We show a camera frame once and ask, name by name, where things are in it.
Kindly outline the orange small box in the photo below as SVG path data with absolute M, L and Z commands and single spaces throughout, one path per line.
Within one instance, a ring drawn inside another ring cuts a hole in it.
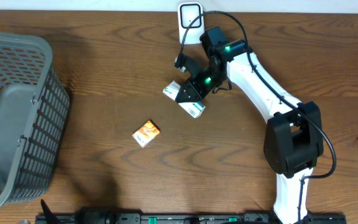
M 160 130 L 154 123 L 149 120 L 141 128 L 139 128 L 132 137 L 138 145 L 144 148 L 148 143 L 155 139 L 160 134 Z

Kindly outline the white barcode scanner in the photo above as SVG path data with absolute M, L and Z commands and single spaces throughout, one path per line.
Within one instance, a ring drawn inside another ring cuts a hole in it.
M 183 2 L 178 6 L 178 30 L 180 42 L 185 31 L 196 17 L 203 13 L 203 6 L 199 2 Z M 200 17 L 192 23 L 185 38 L 185 45 L 200 44 L 200 36 L 204 33 L 204 18 Z

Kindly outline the white blue toothpaste box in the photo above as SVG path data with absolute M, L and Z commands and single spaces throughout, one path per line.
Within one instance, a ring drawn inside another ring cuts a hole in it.
M 175 100 L 180 90 L 180 85 L 172 81 L 163 89 L 163 94 L 168 96 L 171 100 Z M 200 102 L 186 102 L 179 103 L 179 105 L 193 118 L 198 118 L 203 113 L 205 106 Z

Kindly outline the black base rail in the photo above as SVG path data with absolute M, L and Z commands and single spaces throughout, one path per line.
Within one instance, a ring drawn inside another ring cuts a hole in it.
M 114 213 L 100 208 L 84 208 L 75 213 L 52 212 L 62 223 L 82 224 L 219 224 L 219 223 L 279 223 L 272 212 L 244 214 L 141 214 Z M 35 224 L 47 224 L 44 214 L 35 217 Z

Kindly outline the grey plastic basket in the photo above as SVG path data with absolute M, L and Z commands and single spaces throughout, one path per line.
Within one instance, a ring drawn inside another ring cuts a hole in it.
M 51 183 L 70 112 L 52 60 L 44 39 L 0 32 L 0 207 Z

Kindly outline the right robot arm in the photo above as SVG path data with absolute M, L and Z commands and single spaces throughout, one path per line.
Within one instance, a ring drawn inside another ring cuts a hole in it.
M 324 151 L 320 109 L 285 91 L 261 66 L 246 39 L 230 42 L 214 27 L 200 36 L 200 42 L 209 65 L 203 68 L 183 52 L 178 54 L 174 66 L 190 77 L 180 86 L 175 101 L 199 103 L 220 90 L 224 81 L 238 86 L 266 122 L 264 156 L 277 175 L 273 219 L 304 223 L 308 181 Z

